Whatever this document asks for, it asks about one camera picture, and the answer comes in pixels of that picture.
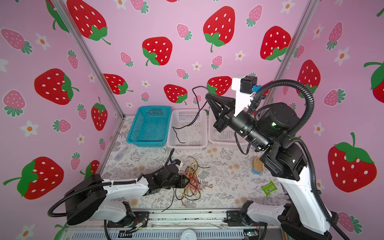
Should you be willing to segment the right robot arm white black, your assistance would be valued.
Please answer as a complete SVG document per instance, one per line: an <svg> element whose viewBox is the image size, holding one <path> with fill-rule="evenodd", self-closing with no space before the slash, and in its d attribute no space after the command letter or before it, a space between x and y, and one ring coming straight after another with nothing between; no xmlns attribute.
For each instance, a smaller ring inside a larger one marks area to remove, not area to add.
<svg viewBox="0 0 384 240"><path fill-rule="evenodd" d="M302 117L284 103L260 107L265 92L281 86L294 88L304 96L306 108ZM258 86L257 78L246 76L240 80L240 92L247 97L244 102L218 96L213 87L208 87L206 100L216 119L214 128L219 132L231 128L235 138L244 138L249 148L262 152L261 162L282 184L291 202L272 207L247 201L235 223L264 227L279 225L296 240L330 240L330 228L333 228L347 239L337 225L338 214L329 211L321 199L308 147L296 137L314 111L311 91L293 80L277 80Z"/></svg>

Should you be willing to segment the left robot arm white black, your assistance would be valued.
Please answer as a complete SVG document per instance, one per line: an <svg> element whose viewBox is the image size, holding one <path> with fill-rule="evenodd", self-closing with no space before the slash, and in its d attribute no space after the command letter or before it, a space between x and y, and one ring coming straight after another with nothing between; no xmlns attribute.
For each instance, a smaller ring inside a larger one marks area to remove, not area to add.
<svg viewBox="0 0 384 240"><path fill-rule="evenodd" d="M70 226L88 220L105 220L116 227L140 228L147 217L134 213L129 202L117 202L129 196L149 196L161 190L184 189L190 179L181 174L180 160L169 155L163 166L136 179L104 180L99 174L92 175L68 191L48 210L51 218L65 217Z"/></svg>

